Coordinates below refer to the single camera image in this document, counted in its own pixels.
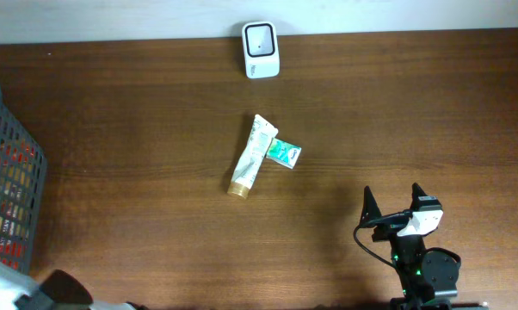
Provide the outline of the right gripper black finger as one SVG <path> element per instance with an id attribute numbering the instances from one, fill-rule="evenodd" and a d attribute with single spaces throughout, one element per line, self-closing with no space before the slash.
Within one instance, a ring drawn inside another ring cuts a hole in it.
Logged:
<path id="1" fill-rule="evenodd" d="M 421 197 L 424 197 L 426 193 L 420 187 L 418 183 L 412 184 L 412 203 L 410 204 L 411 210 L 419 210 L 423 206 Z"/>
<path id="2" fill-rule="evenodd" d="M 380 217 L 381 212 L 377 202 L 375 201 L 372 190 L 369 186 L 366 186 L 363 193 L 363 207 L 361 210 L 360 226 L 373 227 Z"/>

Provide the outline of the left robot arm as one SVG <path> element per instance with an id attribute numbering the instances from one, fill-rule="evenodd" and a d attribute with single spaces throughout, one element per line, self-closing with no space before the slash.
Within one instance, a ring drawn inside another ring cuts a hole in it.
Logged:
<path id="1" fill-rule="evenodd" d="M 94 299 L 73 276 L 55 270 L 37 283 L 32 277 L 0 262 L 0 310 L 137 310 L 130 302 L 109 303 Z"/>

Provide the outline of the green Kleenex tissue pack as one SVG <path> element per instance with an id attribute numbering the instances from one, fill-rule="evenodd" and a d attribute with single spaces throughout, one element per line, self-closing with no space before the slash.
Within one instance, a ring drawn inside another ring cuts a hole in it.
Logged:
<path id="1" fill-rule="evenodd" d="M 274 138 L 267 150 L 266 158 L 289 169 L 296 165 L 302 149 L 300 146 Z"/>

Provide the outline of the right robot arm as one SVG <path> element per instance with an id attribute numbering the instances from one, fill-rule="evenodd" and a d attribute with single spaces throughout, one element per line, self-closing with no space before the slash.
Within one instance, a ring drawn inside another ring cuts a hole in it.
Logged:
<path id="1" fill-rule="evenodd" d="M 443 207 L 418 183 L 412 184 L 410 207 L 383 215 L 369 187 L 364 188 L 359 224 L 353 231 L 356 244 L 367 254 L 396 271 L 403 297 L 389 301 L 390 309 L 451 309 L 458 295 L 457 281 L 461 258 L 440 248 L 427 248 L 424 238 L 439 226 Z M 369 250 L 357 237 L 361 229 L 373 229 L 372 241 L 387 241 L 391 258 L 386 260 Z"/>

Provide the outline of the white cream tube gold cap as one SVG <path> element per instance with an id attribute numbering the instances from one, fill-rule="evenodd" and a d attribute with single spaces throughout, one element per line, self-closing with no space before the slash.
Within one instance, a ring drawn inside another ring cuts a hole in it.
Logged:
<path id="1" fill-rule="evenodd" d="M 255 115 L 246 147 L 233 171 L 227 190 L 228 195 L 248 198 L 262 161 L 278 132 L 279 130 L 269 121 L 260 115 Z"/>

